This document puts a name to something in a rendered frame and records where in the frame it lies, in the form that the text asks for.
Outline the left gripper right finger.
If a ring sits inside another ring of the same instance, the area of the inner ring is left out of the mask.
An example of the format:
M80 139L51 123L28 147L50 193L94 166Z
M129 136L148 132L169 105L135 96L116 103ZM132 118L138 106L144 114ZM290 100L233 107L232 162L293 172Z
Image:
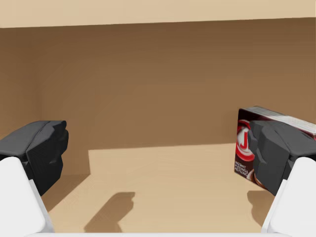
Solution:
M275 120L250 127L255 178L275 197L261 232L316 234L316 140Z

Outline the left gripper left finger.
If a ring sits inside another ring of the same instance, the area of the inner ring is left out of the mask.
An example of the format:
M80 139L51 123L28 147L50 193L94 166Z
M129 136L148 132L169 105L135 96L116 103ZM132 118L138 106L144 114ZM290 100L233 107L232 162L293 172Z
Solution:
M54 231L41 197L61 177L66 126L64 120L35 121L0 140L0 234Z

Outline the pale wooden shelf unit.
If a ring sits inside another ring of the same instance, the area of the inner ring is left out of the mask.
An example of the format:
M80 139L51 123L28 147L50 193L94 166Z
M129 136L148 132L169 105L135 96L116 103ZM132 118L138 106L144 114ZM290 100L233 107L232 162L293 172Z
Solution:
M316 0L0 0L0 138L67 122L56 232L259 232L256 105L316 123Z

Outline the dark brown and red carton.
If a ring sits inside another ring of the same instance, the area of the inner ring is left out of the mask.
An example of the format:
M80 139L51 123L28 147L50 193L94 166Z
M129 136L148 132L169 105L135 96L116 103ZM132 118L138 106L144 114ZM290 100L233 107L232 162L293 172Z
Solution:
M235 173L276 195L300 157L316 161L316 124L259 106L239 109Z

